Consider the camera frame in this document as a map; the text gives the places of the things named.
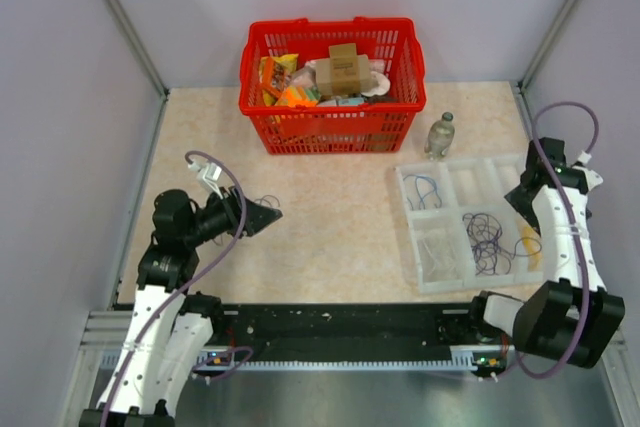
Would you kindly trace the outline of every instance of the clear plastic bottle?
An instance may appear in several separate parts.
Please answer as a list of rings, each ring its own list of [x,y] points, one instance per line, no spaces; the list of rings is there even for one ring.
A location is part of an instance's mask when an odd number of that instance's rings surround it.
[[[432,160],[438,160],[447,155],[449,146],[453,142],[456,128],[453,126],[453,114],[445,112],[442,118],[433,123],[429,130],[424,152]]]

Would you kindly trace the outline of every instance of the red plastic shopping basket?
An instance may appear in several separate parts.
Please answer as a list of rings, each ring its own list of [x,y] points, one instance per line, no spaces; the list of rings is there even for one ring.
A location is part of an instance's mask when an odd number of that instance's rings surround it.
[[[385,61],[389,95],[398,103],[359,107],[268,107],[259,85],[261,57],[299,54],[298,65],[329,56],[329,46],[355,42],[358,54]],[[346,22],[257,22],[240,67],[240,99],[271,154],[395,152],[427,102],[425,67],[413,22],[357,17]]]

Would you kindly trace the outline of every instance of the white tray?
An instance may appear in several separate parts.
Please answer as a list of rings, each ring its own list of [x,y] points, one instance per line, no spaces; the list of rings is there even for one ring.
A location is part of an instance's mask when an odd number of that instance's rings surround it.
[[[502,227],[502,249],[513,253],[517,247],[519,254],[537,250],[535,241],[528,241],[528,249],[522,242],[516,246],[520,238],[537,235],[504,200],[520,182],[524,161],[524,155],[503,155],[396,167],[421,293],[542,281],[541,254],[513,259],[499,255],[495,269],[483,271],[483,264],[474,260],[463,220],[465,214],[490,214]],[[416,188],[415,175],[433,179],[437,192],[430,193],[433,185],[424,179]]]

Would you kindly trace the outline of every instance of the blue cable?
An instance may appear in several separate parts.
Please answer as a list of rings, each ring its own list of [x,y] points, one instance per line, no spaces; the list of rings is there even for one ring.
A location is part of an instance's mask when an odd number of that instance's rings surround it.
[[[420,209],[420,206],[422,206],[421,210],[426,210],[427,208],[427,204],[425,203],[425,199],[430,196],[431,194],[435,194],[436,198],[438,199],[438,204],[434,205],[434,207],[436,209],[439,209],[442,207],[442,198],[440,197],[440,194],[438,194],[438,184],[436,183],[436,181],[434,179],[432,179],[431,177],[428,177],[426,175],[416,175],[416,174],[409,174],[409,175],[405,175],[404,178],[402,180],[407,180],[408,178],[413,177],[416,179],[416,192],[418,194],[418,197],[420,198],[420,201],[418,202],[418,209]],[[418,181],[419,180],[424,180],[426,182],[429,183],[429,185],[431,185],[432,189],[427,192],[426,194],[422,195],[420,193],[420,188],[418,186]],[[415,210],[413,208],[413,202],[411,202],[411,199],[409,197],[407,197],[407,201],[409,202],[409,205],[411,206],[411,210]]]

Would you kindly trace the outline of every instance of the yellow snack bag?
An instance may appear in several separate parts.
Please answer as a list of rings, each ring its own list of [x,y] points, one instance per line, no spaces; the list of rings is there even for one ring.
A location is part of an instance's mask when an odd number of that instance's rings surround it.
[[[267,63],[267,59],[269,57],[262,57],[260,59],[260,66],[258,67],[258,72],[260,74],[260,82],[262,83],[262,74],[264,72],[264,66]],[[271,57],[278,64],[284,66],[287,75],[293,74],[298,69],[298,54],[285,54],[280,57]],[[264,105],[270,107],[276,103],[278,100],[269,92],[263,90],[262,91],[262,99],[264,100]]]

